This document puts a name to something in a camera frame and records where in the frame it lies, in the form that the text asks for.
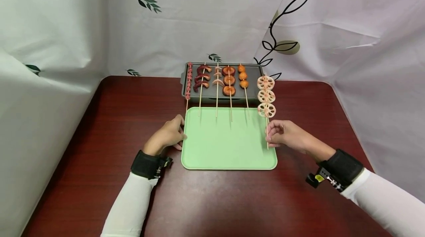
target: wooden table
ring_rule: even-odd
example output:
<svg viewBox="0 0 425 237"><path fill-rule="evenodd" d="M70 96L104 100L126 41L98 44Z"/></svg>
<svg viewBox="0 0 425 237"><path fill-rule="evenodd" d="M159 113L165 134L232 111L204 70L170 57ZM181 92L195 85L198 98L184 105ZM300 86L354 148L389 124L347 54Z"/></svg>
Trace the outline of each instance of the wooden table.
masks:
<svg viewBox="0 0 425 237"><path fill-rule="evenodd" d="M333 89L278 81L275 119L296 122L370 167ZM178 78L102 81L23 236L99 236L137 151L162 124L184 114ZM145 236L389 236L330 184L304 180L317 166L277 149L272 171L189 171L180 152L151 196Z"/></svg>

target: green cutting board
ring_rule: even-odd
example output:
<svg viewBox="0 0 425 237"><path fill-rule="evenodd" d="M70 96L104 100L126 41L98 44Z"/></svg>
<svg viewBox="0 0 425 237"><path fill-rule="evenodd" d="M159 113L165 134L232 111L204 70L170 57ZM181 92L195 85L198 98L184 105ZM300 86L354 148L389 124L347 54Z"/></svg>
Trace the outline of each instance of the green cutting board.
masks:
<svg viewBox="0 0 425 237"><path fill-rule="evenodd" d="M182 164L190 170L272 170L274 148L267 150L266 119L257 108L198 107L188 109Z"/></svg>

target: leaf pattern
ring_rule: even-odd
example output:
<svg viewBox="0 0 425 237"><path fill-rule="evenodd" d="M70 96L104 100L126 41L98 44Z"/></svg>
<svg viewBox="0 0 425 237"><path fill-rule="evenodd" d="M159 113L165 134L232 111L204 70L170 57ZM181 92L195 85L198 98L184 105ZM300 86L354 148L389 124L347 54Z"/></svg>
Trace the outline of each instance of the leaf pattern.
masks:
<svg viewBox="0 0 425 237"><path fill-rule="evenodd" d="M283 15L287 15L297 11L307 1L308 0L293 0L285 7L282 13L279 14L279 10L276 11L276 13L273 16L272 22L269 25L270 36L273 39L273 43L270 43L268 41L262 41L263 48L265 50L268 50L268 53L266 53L263 56L263 58L261 58L260 61L258 61L257 58L254 57L254 60L257 64L260 64L261 66L267 66L271 64L271 62L273 61L273 58L266 59L266 57L274 51L285 54L285 55L294 55L300 50L300 43L298 41L279 41L278 42L273 35L273 27L274 27L274 24L277 22L277 20L279 20ZM274 79L278 79L280 75L282 75L282 73L276 73L274 75L271 75L271 77L274 77Z"/></svg>
<svg viewBox="0 0 425 237"><path fill-rule="evenodd" d="M268 41L263 41L263 48L268 50L268 51L273 50L273 46Z"/></svg>
<svg viewBox="0 0 425 237"><path fill-rule="evenodd" d="M279 41L275 50L285 55L294 55L300 50L300 44L297 41Z"/></svg>
<svg viewBox="0 0 425 237"><path fill-rule="evenodd" d="M215 61L216 63L221 63L221 57L216 55L215 53L209 54L208 59Z"/></svg>
<svg viewBox="0 0 425 237"><path fill-rule="evenodd" d="M129 75L132 75L132 76L142 76L139 72L135 71L134 69L128 69L126 71L128 72Z"/></svg>
<svg viewBox="0 0 425 237"><path fill-rule="evenodd" d="M39 75L39 73L41 72L41 70L38 68L38 66L35 66L33 64L25 64L26 67L28 67L28 69L31 70L31 72L33 72L36 75Z"/></svg>
<svg viewBox="0 0 425 237"><path fill-rule="evenodd" d="M304 2L302 4L300 4L299 6L293 5L295 2L297 2L297 0L293 0L292 2L290 2L290 4L288 4L288 6L285 8L285 10L283 11L282 15L286 15L286 14L290 14L293 13L295 11L297 11L299 8L301 8L308 0L304 0Z"/></svg>
<svg viewBox="0 0 425 237"><path fill-rule="evenodd" d="M282 75L282 73L277 73L277 74L274 74L274 75L270 75L270 77L273 78L274 80L278 80L279 77L280 77L280 75Z"/></svg>
<svg viewBox="0 0 425 237"><path fill-rule="evenodd" d="M267 59L267 60L260 61L259 64L264 67L264 66L267 66L272 61L273 61L273 58L270 58L270 59Z"/></svg>
<svg viewBox="0 0 425 237"><path fill-rule="evenodd" d="M159 5L157 5L157 4L155 4L155 3L157 3L157 1L156 0L138 0L139 1L139 4L142 6L142 7L144 7L144 8L148 8L149 10L151 10L152 11L152 8L153 8L153 11L155 12L155 13L158 13L158 12L162 12L159 8L160 8L160 6Z"/></svg>

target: white curtain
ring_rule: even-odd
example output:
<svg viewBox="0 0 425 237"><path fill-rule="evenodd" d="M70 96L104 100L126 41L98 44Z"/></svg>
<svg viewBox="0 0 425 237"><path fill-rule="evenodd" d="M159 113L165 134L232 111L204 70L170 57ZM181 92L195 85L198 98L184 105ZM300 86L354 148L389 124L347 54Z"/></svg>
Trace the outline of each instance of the white curtain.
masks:
<svg viewBox="0 0 425 237"><path fill-rule="evenodd" d="M256 60L275 78L332 85L375 172L425 202L425 0L282 0L285 10L272 28L281 51L268 31Z"/></svg>
<svg viewBox="0 0 425 237"><path fill-rule="evenodd" d="M19 236L106 70L106 0L0 0L0 236Z"/></svg>
<svg viewBox="0 0 425 237"><path fill-rule="evenodd" d="M187 61L329 83L374 170L425 201L424 26L425 0L0 0L0 235L22 232L103 77Z"/></svg>

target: yellow sticker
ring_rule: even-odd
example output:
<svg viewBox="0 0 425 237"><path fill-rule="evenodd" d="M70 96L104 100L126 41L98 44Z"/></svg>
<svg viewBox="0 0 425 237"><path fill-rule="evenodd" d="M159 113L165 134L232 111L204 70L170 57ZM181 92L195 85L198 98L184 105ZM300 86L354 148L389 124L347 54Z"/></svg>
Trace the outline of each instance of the yellow sticker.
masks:
<svg viewBox="0 0 425 237"><path fill-rule="evenodd" d="M316 176L314 176L314 178L316 178L316 180L318 180L319 181L319 183L321 183L322 181L324 181L325 180L325 178L323 178L321 175L316 175Z"/></svg>

